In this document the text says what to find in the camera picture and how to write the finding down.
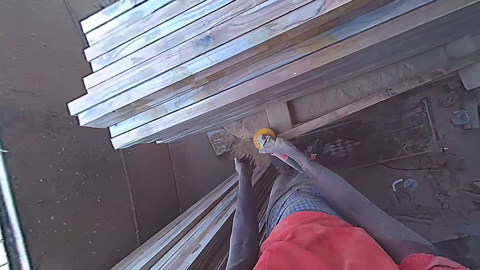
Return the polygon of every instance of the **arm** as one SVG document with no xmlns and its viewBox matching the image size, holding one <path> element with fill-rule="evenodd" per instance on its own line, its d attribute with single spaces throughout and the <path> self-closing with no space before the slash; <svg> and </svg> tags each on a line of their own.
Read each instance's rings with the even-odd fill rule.
<svg viewBox="0 0 480 270">
<path fill-rule="evenodd" d="M 376 207 L 342 177 L 310 159 L 289 141 L 277 138 L 270 150 L 293 158 L 342 217 L 363 228 L 396 262 L 412 253 L 436 253 L 432 244 Z"/>
<path fill-rule="evenodd" d="M 239 160 L 235 158 L 235 169 L 239 173 L 239 192 L 227 270 L 251 270 L 258 261 L 260 234 L 252 191 L 254 164 L 255 160 L 250 155 L 244 154 Z"/>
</svg>

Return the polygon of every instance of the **lumber stack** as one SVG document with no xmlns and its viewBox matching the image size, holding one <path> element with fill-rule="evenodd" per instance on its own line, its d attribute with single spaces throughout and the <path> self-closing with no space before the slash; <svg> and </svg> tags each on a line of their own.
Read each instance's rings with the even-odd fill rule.
<svg viewBox="0 0 480 270">
<path fill-rule="evenodd" d="M 68 107 L 114 148 L 171 142 L 477 33 L 479 1 L 120 1 L 82 21 Z"/>
<path fill-rule="evenodd" d="M 252 177 L 259 231 L 265 231 L 270 190 L 278 173 L 268 163 Z M 223 269 L 237 205 L 238 174 L 205 195 L 111 270 Z"/>
</svg>

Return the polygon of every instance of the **angle grinder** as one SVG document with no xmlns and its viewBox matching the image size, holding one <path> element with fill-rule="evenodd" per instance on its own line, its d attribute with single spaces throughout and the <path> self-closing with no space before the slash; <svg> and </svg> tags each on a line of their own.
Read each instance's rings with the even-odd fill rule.
<svg viewBox="0 0 480 270">
<path fill-rule="evenodd" d="M 253 136 L 253 144 L 255 144 L 255 147 L 258 149 L 262 149 L 265 147 L 271 147 L 275 143 L 276 140 L 276 135 L 273 132 L 273 130 L 269 128 L 261 128 L 259 129 L 255 135 Z M 270 153 L 272 156 L 275 156 L 282 161 L 284 161 L 286 164 L 290 165 L 292 168 L 296 169 L 299 172 L 303 172 L 302 167 L 291 157 L 287 155 L 278 155 L 275 153 Z"/>
</svg>

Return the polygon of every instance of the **plaid shorts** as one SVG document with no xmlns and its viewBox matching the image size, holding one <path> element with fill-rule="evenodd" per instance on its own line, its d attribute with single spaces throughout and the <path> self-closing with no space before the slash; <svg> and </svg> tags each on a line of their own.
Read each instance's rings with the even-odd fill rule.
<svg viewBox="0 0 480 270">
<path fill-rule="evenodd" d="M 300 211 L 323 212 L 343 220 L 307 173 L 290 170 L 278 176 L 272 187 L 267 209 L 267 235 L 289 214 Z"/>
</svg>

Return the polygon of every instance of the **red shirt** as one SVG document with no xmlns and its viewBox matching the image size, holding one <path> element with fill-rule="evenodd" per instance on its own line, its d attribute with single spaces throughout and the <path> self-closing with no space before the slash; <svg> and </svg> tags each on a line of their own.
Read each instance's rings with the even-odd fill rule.
<svg viewBox="0 0 480 270">
<path fill-rule="evenodd" d="M 362 228 L 332 215 L 290 214 L 260 248 L 254 270 L 465 270 L 443 257 L 413 254 L 397 265 Z"/>
</svg>

